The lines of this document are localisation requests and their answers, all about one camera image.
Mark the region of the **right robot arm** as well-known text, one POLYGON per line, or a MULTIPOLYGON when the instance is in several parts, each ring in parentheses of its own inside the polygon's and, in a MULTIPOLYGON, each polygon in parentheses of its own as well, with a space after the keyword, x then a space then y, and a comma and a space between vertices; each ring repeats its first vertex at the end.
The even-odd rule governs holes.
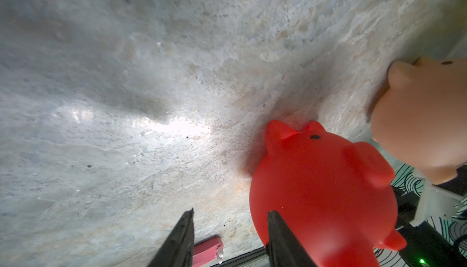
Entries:
POLYGON ((465 267, 467 222, 429 217, 419 226, 403 223, 400 233, 407 246, 389 267, 465 267))

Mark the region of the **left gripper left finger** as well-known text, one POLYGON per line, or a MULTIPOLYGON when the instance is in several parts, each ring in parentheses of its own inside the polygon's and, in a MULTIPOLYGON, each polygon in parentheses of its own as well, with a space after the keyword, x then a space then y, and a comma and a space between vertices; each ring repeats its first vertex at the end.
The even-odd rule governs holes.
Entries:
POLYGON ((185 211, 147 267, 191 267, 194 250, 194 210, 185 211))

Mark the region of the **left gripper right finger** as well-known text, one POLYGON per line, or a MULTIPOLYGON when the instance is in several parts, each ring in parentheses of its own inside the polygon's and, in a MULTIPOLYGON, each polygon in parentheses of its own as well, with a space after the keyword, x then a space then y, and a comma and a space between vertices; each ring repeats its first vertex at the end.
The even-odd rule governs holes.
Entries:
POLYGON ((268 237, 271 267, 317 267, 277 211, 268 212, 268 237))

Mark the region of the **red piggy bank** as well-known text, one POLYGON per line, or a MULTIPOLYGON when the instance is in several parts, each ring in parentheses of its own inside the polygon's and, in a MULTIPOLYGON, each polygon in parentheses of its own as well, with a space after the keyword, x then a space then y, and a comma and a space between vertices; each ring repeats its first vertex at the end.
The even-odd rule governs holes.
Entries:
POLYGON ((400 251, 395 172, 366 142, 351 142, 316 121, 296 131, 266 127, 267 153, 255 170, 249 205, 262 242, 277 211, 320 267, 376 267, 375 249, 400 251))

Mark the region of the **peach piggy bank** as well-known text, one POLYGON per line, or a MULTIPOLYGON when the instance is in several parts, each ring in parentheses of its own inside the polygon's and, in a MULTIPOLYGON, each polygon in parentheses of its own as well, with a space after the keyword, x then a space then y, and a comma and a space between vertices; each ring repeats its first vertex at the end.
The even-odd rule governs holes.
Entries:
POLYGON ((372 138, 433 184, 457 177, 467 162, 467 61, 421 57, 394 62, 374 106, 372 138))

